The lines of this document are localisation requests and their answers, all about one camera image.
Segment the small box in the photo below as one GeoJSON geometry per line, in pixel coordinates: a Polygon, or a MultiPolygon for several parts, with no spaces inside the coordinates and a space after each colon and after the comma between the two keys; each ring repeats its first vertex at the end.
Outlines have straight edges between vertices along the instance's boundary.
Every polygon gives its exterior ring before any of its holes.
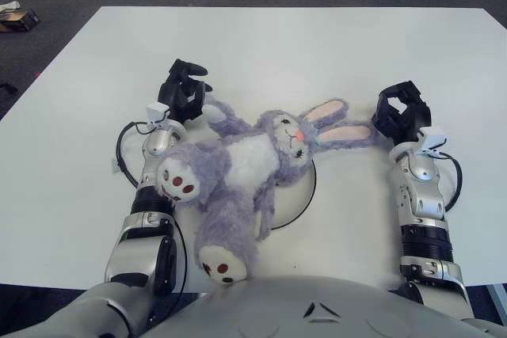
{"type": "Polygon", "coordinates": [[[0,32],[27,32],[39,24],[33,9],[4,9],[0,12],[0,32]]]}

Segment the plush toy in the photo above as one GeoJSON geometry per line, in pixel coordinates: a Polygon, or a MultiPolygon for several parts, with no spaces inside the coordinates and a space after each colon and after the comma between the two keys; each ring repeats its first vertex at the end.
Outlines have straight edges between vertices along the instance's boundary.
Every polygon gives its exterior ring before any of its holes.
{"type": "Polygon", "coordinates": [[[348,108],[332,99],[300,116],[272,110],[252,127],[208,97],[202,111],[221,139],[172,148],[158,167],[157,189],[178,206],[204,212],[196,259],[213,280],[228,284],[249,275],[256,241],[271,230],[275,184],[296,182],[316,153],[372,144],[371,124],[338,122],[348,108]]]}

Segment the white belly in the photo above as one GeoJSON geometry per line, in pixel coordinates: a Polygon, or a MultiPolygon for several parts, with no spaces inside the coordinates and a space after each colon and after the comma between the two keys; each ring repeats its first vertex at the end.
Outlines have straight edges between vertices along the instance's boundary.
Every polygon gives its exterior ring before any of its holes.
{"type": "Polygon", "coordinates": [[[259,186],[280,167],[269,136],[244,138],[227,147],[231,168],[225,176],[227,185],[238,185],[254,194],[259,186]]]}

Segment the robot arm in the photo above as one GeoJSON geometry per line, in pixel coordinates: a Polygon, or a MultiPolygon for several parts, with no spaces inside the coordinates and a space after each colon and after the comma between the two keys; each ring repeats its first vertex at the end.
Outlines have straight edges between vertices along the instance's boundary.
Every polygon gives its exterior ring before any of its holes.
{"type": "MultiPolygon", "coordinates": [[[[158,102],[147,106],[148,137],[139,183],[133,179],[116,148],[122,172],[136,185],[131,214],[125,218],[105,270],[105,282],[75,299],[42,324],[9,336],[111,337],[139,336],[146,330],[157,298],[167,296],[176,283],[176,245],[173,239],[174,205],[154,188],[159,159],[185,138],[183,123],[200,115],[204,93],[212,88],[189,75],[207,71],[176,60],[162,84],[158,102]]],[[[134,127],[130,123],[122,131],[134,127]]]]}
{"type": "Polygon", "coordinates": [[[435,159],[447,158],[438,151],[447,136],[431,126],[431,113],[412,82],[385,89],[373,116],[375,126],[395,147],[389,153],[394,168],[398,220],[403,256],[400,271],[407,282],[400,292],[409,299],[460,320],[472,318],[467,291],[459,265],[454,263],[444,205],[438,184],[440,173],[435,159]],[[403,114],[387,103],[397,97],[407,105],[403,114]]]}

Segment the circular plate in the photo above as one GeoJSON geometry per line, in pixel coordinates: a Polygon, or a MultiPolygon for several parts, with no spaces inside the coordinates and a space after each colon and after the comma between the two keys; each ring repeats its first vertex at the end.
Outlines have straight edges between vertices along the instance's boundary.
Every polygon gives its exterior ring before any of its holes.
{"type": "Polygon", "coordinates": [[[275,215],[273,229],[294,220],[308,205],[315,186],[314,166],[310,165],[304,176],[290,186],[275,187],[275,215]]]}

